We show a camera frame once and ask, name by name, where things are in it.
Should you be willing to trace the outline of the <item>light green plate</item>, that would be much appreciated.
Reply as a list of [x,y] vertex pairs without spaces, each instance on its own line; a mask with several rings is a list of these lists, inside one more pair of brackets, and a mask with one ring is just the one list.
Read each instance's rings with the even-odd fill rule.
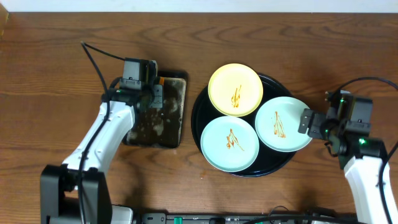
[[312,138],[299,132],[300,118],[308,106],[293,97],[280,96],[266,101],[257,111],[254,127],[267,147],[279,152],[295,152]]

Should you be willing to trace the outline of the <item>yellow plate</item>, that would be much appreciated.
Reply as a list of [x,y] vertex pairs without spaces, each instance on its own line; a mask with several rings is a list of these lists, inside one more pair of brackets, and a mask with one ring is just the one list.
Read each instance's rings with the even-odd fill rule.
[[218,68],[208,83],[212,105],[228,116],[242,117],[252,113],[260,105],[263,93],[259,75],[240,63]]

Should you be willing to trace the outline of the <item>light blue plate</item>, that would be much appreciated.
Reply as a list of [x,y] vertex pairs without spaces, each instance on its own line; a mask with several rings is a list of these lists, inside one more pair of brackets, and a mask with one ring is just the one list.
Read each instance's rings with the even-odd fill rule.
[[204,128],[200,147],[205,159],[225,172],[240,172],[250,167],[260,150],[254,128],[245,120],[222,116]]

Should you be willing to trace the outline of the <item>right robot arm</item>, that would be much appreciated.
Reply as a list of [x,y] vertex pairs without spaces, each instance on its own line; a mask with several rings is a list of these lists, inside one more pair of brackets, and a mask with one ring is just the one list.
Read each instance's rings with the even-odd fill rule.
[[382,139],[369,135],[373,101],[347,91],[328,101],[326,113],[302,110],[298,131],[324,140],[330,155],[338,158],[360,223],[397,223],[388,164],[391,153]]

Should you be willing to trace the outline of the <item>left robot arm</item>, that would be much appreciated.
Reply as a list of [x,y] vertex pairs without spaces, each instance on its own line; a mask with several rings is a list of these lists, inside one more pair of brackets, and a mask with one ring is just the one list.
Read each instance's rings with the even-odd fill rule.
[[124,59],[123,75],[105,88],[95,122],[59,166],[40,175],[41,223],[133,223],[131,208],[111,203],[106,174],[137,114],[162,107],[154,60]]

